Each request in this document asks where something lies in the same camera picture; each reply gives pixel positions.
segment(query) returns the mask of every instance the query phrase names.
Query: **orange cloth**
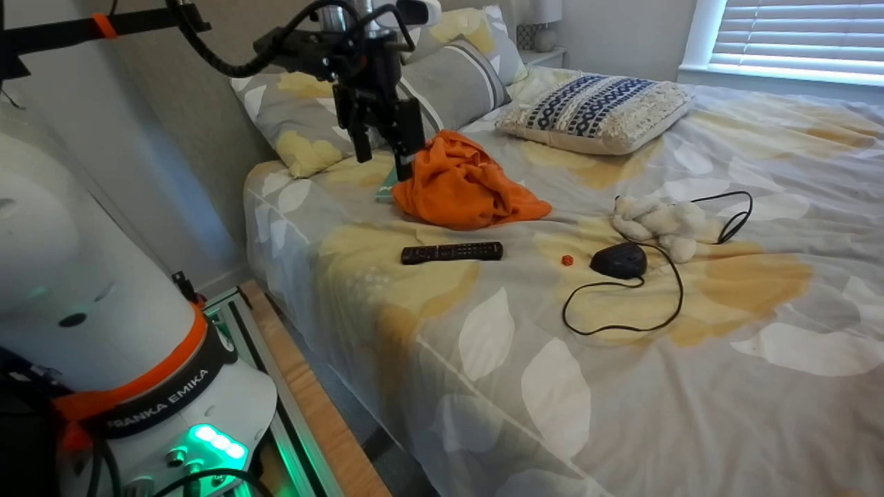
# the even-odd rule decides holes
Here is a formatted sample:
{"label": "orange cloth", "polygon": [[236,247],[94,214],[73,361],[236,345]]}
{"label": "orange cloth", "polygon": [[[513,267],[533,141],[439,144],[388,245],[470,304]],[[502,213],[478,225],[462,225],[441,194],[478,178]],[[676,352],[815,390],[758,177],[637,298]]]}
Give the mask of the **orange cloth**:
{"label": "orange cloth", "polygon": [[391,188],[391,200],[406,214],[452,228],[536,220],[553,209],[452,129],[441,129],[416,151],[412,177]]}

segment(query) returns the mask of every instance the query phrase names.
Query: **wooden floor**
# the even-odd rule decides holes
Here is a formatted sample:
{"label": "wooden floor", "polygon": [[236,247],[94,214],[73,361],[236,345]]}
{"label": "wooden floor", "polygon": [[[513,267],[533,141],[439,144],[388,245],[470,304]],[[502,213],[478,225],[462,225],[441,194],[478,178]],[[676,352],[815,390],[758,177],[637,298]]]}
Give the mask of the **wooden floor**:
{"label": "wooden floor", "polygon": [[[319,443],[330,472],[336,474],[341,493],[386,497],[388,489],[377,477],[348,421],[323,392],[319,381],[308,370],[304,352],[293,343],[290,330],[279,319],[260,283],[245,281],[241,283],[241,289],[247,298],[253,322],[260,326],[263,340],[282,377],[287,381],[287,390],[293,392],[314,442]],[[270,486],[276,486],[274,493],[287,493],[285,479],[276,479]]]}

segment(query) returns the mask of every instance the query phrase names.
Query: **remote control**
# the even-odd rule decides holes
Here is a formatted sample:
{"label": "remote control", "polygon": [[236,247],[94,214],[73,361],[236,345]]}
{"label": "remote control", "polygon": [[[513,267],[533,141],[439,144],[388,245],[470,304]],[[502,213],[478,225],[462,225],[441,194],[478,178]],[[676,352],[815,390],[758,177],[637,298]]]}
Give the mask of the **remote control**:
{"label": "remote control", "polygon": [[499,243],[452,243],[452,245],[406,245],[401,253],[403,264],[423,264],[430,260],[499,260]]}

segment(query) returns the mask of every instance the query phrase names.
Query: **window blinds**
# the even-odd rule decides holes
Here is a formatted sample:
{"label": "window blinds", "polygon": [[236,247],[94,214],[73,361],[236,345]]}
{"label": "window blinds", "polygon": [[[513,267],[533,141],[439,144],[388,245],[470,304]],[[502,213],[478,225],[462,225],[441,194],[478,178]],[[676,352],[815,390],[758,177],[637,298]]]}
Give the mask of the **window blinds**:
{"label": "window blinds", "polygon": [[727,0],[710,65],[884,86],[884,0]]}

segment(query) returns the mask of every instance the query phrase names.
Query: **black computer mouse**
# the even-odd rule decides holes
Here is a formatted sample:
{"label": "black computer mouse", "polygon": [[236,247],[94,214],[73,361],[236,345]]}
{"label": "black computer mouse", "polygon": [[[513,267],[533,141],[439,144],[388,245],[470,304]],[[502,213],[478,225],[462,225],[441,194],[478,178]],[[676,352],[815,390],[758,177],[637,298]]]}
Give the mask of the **black computer mouse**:
{"label": "black computer mouse", "polygon": [[647,256],[637,243],[619,243],[597,250],[589,267],[613,279],[637,279],[647,271]]}

